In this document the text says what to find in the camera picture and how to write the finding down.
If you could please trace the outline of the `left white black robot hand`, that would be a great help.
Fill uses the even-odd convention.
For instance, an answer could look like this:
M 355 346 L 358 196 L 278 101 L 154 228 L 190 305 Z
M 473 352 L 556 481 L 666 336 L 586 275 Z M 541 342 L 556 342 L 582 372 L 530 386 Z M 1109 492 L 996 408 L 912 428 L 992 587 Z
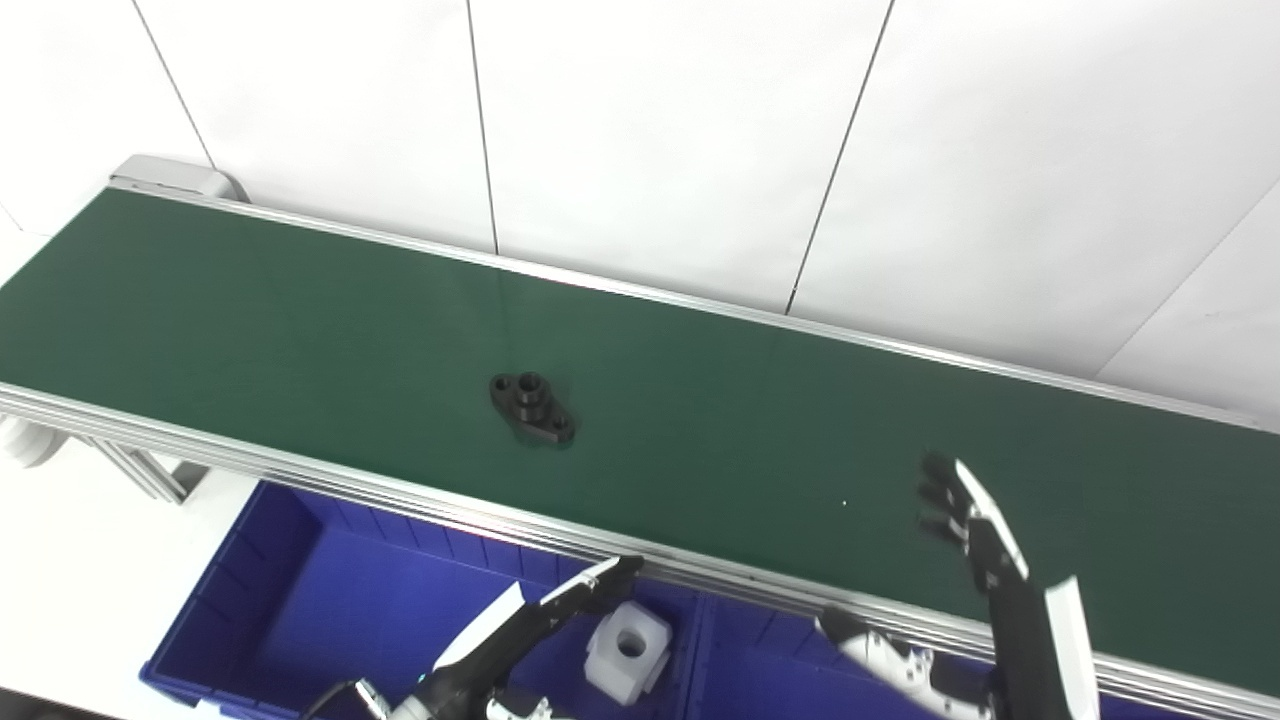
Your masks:
M 507 714 L 499 700 L 511 671 L 568 620 L 604 614 L 627 597 L 645 566 L 640 555 L 596 562 L 539 600 L 518 582 L 504 588 L 444 648 L 393 719 L 490 719 Z

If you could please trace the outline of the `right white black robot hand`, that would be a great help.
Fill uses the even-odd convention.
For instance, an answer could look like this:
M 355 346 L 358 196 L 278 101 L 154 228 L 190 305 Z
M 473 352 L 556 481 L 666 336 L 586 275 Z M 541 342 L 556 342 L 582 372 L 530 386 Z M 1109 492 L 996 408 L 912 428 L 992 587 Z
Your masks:
M 1001 509 L 959 457 L 929 451 L 920 528 L 960 548 L 986 598 L 995 661 L 987 673 L 828 606 L 817 630 L 845 657 L 940 719 L 1097 719 L 1100 688 L 1078 579 L 1042 585 Z

